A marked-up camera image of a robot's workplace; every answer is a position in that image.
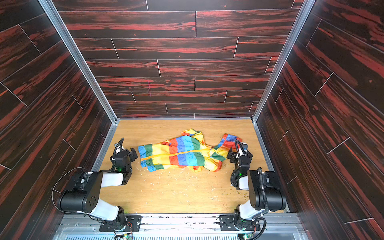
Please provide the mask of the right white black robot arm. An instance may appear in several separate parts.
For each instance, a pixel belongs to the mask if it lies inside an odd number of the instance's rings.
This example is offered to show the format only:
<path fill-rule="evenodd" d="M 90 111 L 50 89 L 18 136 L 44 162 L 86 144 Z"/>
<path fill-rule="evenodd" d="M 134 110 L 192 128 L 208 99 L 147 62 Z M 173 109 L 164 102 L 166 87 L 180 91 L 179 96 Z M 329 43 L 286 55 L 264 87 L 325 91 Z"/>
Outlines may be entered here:
<path fill-rule="evenodd" d="M 252 157 L 250 152 L 238 154 L 229 151 L 227 155 L 230 162 L 235 164 L 230 178 L 231 186 L 249 193 L 249 200 L 234 210 L 236 224 L 256 220 L 269 212 L 284 210 L 287 206 L 277 173 L 264 172 L 262 168 L 250 170 Z"/>

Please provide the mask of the multicoloured patchwork jacket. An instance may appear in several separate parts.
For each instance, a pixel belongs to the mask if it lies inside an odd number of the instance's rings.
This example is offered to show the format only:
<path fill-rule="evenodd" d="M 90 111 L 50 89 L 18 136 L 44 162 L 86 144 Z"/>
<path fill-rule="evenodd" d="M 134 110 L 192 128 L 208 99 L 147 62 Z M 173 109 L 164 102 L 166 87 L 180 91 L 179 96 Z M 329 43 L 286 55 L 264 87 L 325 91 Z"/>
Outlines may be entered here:
<path fill-rule="evenodd" d="M 203 134 L 194 129 L 185 130 L 177 138 L 161 143 L 139 146 L 141 167 L 149 172 L 172 168 L 188 168 L 197 173 L 204 169 L 217 172 L 222 168 L 235 142 L 242 139 L 224 134 L 216 146 L 207 145 Z"/>

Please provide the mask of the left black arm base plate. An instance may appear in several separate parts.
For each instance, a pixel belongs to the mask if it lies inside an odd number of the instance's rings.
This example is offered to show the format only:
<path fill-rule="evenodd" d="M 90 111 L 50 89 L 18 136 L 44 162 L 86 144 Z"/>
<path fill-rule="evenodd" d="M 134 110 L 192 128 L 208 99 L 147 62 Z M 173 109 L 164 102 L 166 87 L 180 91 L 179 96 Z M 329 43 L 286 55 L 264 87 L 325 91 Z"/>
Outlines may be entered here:
<path fill-rule="evenodd" d="M 140 215 L 120 216 L 113 221 L 102 221 L 100 232 L 138 232 L 142 223 Z"/>

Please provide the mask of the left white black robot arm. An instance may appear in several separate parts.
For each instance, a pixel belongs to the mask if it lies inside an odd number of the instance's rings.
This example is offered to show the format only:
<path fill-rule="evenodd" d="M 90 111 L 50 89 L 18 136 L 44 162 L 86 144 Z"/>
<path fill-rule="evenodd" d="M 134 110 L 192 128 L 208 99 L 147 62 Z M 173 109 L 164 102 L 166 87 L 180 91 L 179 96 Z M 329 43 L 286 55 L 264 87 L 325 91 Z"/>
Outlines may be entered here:
<path fill-rule="evenodd" d="M 132 162 L 138 158 L 135 149 L 115 149 L 110 157 L 112 168 L 108 171 L 82 173 L 72 190 L 66 190 L 60 197 L 58 209 L 62 212 L 87 214 L 112 224 L 116 230 L 127 225 L 124 209 L 111 205 L 100 198 L 102 188 L 124 186 L 133 169 Z"/>

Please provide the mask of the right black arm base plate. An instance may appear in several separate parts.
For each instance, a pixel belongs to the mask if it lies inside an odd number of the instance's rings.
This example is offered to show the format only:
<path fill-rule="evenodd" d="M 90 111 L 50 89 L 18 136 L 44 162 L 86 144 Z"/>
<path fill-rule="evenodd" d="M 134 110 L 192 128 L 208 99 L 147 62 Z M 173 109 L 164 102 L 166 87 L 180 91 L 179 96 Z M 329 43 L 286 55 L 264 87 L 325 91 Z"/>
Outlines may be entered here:
<path fill-rule="evenodd" d="M 244 220 L 234 214 L 220 215 L 216 219 L 216 224 L 220 225 L 221 231 L 260 231 L 259 224 L 251 220 Z"/>

